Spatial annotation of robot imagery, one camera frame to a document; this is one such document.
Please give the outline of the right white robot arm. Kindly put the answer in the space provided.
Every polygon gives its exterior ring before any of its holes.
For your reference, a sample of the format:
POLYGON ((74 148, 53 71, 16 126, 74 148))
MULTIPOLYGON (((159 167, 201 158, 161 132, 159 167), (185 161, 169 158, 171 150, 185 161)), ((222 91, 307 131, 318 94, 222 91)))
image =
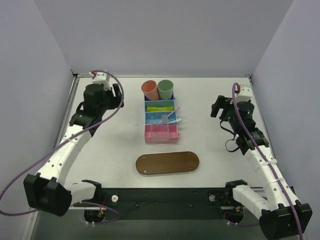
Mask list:
POLYGON ((242 204, 257 219, 268 240, 301 236, 313 214, 309 204, 301 203, 281 174, 277 160, 264 133, 253 120, 255 106, 248 101, 233 104, 232 98, 220 95, 211 106, 211 117, 228 122, 238 150, 251 164, 262 185, 265 197, 252 190, 243 180, 226 183, 232 200, 242 204))

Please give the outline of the clear textured plastic box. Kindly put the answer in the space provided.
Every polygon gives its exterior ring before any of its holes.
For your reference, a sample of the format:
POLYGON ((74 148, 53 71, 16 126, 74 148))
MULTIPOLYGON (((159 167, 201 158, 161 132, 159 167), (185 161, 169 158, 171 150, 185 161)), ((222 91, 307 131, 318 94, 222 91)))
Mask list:
POLYGON ((161 124, 151 124, 150 125, 151 132, 151 142, 154 144, 164 144, 169 141, 169 124, 161 123, 161 124))

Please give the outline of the pink plastic cup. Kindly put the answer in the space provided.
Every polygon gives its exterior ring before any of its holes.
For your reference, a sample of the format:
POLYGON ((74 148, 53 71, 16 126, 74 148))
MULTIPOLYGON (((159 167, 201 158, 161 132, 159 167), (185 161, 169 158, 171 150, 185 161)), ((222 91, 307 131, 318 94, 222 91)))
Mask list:
POLYGON ((150 101, 160 100, 157 83, 154 80, 147 80, 141 85, 141 91, 150 101))

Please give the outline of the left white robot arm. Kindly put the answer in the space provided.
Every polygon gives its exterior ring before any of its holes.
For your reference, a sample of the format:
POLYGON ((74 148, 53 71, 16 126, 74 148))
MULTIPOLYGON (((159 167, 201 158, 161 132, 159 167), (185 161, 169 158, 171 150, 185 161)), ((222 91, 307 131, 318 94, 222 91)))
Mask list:
POLYGON ((63 216, 76 203, 87 201, 92 206, 101 203, 100 183, 85 179, 67 185, 66 178, 82 148, 102 124, 105 112, 117 112, 124 106, 122 91, 117 83, 110 89, 102 83, 85 87, 83 101, 72 115, 60 144, 36 174, 28 174, 23 180, 30 207, 63 216))

